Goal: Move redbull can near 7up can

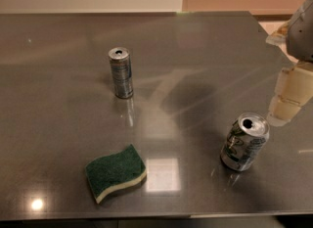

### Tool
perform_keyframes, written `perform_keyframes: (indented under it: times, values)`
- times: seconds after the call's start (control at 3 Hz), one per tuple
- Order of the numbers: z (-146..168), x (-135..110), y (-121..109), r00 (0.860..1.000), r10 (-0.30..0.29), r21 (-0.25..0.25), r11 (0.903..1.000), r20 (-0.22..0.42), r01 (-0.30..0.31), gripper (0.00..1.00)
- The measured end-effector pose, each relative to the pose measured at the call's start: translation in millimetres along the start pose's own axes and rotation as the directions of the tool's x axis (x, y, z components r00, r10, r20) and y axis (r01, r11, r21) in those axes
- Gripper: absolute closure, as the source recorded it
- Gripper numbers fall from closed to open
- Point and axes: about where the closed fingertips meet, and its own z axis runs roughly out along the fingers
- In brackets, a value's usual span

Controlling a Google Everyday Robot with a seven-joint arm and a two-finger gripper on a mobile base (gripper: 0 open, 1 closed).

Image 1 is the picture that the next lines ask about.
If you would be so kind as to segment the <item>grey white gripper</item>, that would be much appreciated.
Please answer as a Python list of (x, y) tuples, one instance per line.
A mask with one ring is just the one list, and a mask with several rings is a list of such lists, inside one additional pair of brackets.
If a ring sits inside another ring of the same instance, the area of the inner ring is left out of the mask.
[(313, 97), (313, 0), (305, 0), (266, 42), (275, 46), (287, 42), (288, 54), (301, 60), (292, 68), (281, 69), (269, 105), (267, 121), (272, 126), (284, 126)]

